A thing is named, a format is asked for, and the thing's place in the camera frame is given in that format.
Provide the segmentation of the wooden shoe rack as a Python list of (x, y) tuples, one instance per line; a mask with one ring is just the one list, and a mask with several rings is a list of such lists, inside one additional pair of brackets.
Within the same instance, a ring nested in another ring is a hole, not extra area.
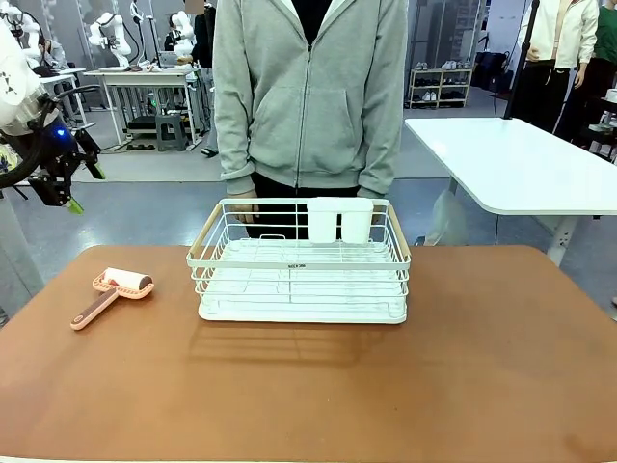
[(410, 73), (409, 108), (462, 108), (469, 99), (470, 68), (419, 69)]

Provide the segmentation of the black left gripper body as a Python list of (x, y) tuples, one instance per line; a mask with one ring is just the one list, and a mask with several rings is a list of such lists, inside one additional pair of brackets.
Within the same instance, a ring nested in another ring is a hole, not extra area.
[(39, 170), (28, 183), (45, 205), (65, 206), (72, 198), (72, 175), (84, 161), (84, 152), (64, 123), (49, 125), (39, 141)]

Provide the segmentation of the pink lint roller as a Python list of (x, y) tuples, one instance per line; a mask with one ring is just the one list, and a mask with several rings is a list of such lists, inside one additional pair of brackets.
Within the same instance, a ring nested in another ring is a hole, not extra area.
[(92, 287), (100, 295), (70, 322), (73, 331), (81, 331), (108, 309), (117, 299), (141, 300), (154, 289), (150, 275), (108, 267), (94, 278)]

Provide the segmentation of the person's left forearm grey sleeve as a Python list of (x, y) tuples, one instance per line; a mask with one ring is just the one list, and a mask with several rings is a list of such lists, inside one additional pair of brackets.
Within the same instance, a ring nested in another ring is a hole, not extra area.
[(394, 180), (396, 157), (400, 152), (402, 118), (402, 87), (380, 93), (366, 101), (362, 112), (365, 165), (359, 174), (358, 196), (383, 198)]

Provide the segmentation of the person's right forearm grey sleeve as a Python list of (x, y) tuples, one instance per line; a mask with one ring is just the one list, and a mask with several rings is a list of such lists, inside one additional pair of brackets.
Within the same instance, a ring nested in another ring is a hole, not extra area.
[(255, 187), (251, 174), (255, 170), (248, 154), (249, 124), (253, 101), (250, 95), (215, 87), (215, 124), (221, 156), (222, 180), (230, 196), (248, 195)]

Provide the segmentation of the grey plastic stool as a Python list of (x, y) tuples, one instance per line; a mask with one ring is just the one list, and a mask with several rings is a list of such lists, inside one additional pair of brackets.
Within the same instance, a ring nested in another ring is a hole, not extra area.
[(188, 138), (179, 114), (156, 115), (155, 127), (159, 151), (186, 150)]

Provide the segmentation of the white cutlery holder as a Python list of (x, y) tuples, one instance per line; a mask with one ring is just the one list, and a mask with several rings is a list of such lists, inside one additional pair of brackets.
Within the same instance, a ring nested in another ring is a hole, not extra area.
[(318, 197), (308, 200), (308, 240), (351, 245), (368, 242), (374, 204), (365, 198)]

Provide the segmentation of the person in grey hoodie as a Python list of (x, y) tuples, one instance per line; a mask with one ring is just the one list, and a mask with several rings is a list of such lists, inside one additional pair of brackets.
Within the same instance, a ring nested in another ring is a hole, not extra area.
[(213, 77), (250, 95), (258, 199), (362, 198), (362, 112), (404, 89), (409, 0), (219, 0)]

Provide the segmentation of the person in white jacket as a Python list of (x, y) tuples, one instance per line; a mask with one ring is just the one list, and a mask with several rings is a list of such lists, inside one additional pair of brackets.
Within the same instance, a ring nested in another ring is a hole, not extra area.
[(594, 54), (598, 0), (539, 0), (535, 15), (526, 11), (519, 33), (524, 67), (512, 116), (553, 132), (568, 92), (570, 73), (579, 88)]

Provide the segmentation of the black tripod pole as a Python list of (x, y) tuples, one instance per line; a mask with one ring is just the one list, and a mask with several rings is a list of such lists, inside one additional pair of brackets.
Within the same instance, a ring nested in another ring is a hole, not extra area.
[(521, 29), (524, 30), (523, 42), (521, 44), (520, 58), (519, 58), (516, 71), (514, 73), (513, 81), (512, 81), (511, 94), (509, 96), (509, 99), (508, 99), (508, 102), (505, 108), (505, 112), (502, 117), (504, 120), (512, 119), (514, 103), (517, 99), (517, 93), (520, 87), (520, 82), (521, 82), (521, 78), (522, 78), (522, 74), (523, 74), (523, 70), (525, 66), (526, 56), (530, 49), (532, 31), (533, 31), (533, 27), (535, 24), (536, 15), (537, 15), (540, 3), (541, 3), (541, 0), (531, 0), (529, 15), (527, 19), (523, 19), (521, 23)]

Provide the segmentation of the white drip tray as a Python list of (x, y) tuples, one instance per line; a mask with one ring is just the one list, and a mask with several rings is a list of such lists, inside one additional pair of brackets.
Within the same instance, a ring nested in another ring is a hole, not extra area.
[(411, 257), (378, 242), (230, 241), (188, 255), (210, 321), (400, 324)]

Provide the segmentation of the person in dark clothes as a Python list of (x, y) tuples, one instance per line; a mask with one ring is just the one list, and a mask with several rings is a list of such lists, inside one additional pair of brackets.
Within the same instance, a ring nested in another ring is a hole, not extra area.
[(201, 149), (201, 153), (207, 158), (212, 158), (219, 152), (215, 124), (214, 78), (212, 71), (216, 7), (209, 0), (201, 1), (204, 10), (201, 14), (196, 14), (195, 16), (194, 32), (196, 43), (192, 51), (192, 58), (201, 68), (201, 76), (207, 94), (207, 109), (209, 115), (209, 129), (206, 145)]

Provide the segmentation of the large white table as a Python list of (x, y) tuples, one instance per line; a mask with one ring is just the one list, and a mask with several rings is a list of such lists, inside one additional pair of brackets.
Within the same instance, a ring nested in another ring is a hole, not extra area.
[(529, 123), (501, 118), (407, 119), (405, 125), (485, 211), (530, 216), (561, 263), (577, 222), (617, 216), (617, 166)]

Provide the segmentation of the pale plastic bag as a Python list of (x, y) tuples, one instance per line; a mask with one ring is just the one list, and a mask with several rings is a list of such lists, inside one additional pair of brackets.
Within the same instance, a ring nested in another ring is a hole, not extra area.
[(444, 190), (433, 207), (432, 226), (425, 235), (425, 246), (464, 246), (468, 244), (465, 211), (455, 195)]

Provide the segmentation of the person in green top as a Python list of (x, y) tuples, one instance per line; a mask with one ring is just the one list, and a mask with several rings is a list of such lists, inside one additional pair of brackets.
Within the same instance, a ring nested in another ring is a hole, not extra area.
[(575, 84), (571, 90), (567, 111), (563, 114), (565, 139), (580, 148), (588, 147), (581, 131), (599, 121), (603, 113), (600, 99), (613, 86), (617, 74), (617, 0), (603, 0), (596, 36), (584, 82)]

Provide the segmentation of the white background desk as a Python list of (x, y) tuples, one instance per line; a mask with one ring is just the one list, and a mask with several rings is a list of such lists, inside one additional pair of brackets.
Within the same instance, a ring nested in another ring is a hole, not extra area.
[(133, 150), (137, 135), (156, 137), (155, 116), (159, 114), (181, 116), (187, 150), (193, 150), (209, 129), (207, 94), (198, 70), (188, 66), (113, 67), (86, 74), (98, 79), (107, 97), (118, 139), (115, 150)]

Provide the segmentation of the person's right hand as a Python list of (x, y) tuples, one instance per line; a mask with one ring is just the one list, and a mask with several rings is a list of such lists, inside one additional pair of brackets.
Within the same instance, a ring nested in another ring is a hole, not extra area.
[(257, 194), (255, 190), (246, 193), (229, 195), (228, 198), (233, 201), (242, 201), (242, 204), (232, 204), (231, 211), (235, 214), (236, 219), (243, 224), (253, 224), (258, 216), (259, 208), (255, 202)]

